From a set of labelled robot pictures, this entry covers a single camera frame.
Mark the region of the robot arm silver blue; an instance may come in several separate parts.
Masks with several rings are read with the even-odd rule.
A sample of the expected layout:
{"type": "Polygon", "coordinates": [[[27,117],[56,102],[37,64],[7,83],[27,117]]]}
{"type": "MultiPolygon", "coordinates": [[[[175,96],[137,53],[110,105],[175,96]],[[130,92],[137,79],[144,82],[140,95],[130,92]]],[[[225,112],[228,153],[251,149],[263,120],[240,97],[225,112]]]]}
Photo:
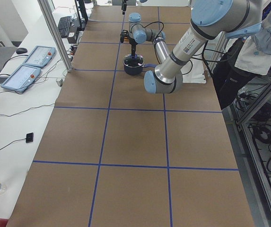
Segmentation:
{"type": "Polygon", "coordinates": [[[152,42],[160,64],[144,76],[145,90],[152,94],[169,94],[183,83],[181,69],[194,54],[220,32],[226,38],[253,35],[260,31],[262,2],[260,0],[196,0],[192,5],[191,25],[170,52],[164,36],[146,29],[138,13],[129,15],[129,34],[137,44],[152,42]]]}

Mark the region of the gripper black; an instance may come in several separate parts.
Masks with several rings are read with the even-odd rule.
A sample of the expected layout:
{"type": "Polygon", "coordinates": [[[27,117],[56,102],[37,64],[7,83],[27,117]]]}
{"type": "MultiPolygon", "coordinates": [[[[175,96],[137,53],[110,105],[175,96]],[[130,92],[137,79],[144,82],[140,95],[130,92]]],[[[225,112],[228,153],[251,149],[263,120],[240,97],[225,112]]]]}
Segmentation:
{"type": "MultiPolygon", "coordinates": [[[[127,8],[127,0],[122,0],[122,14],[125,15],[127,8]]],[[[133,38],[129,37],[129,44],[131,45],[131,58],[136,58],[136,45],[138,44],[133,38]]]]}

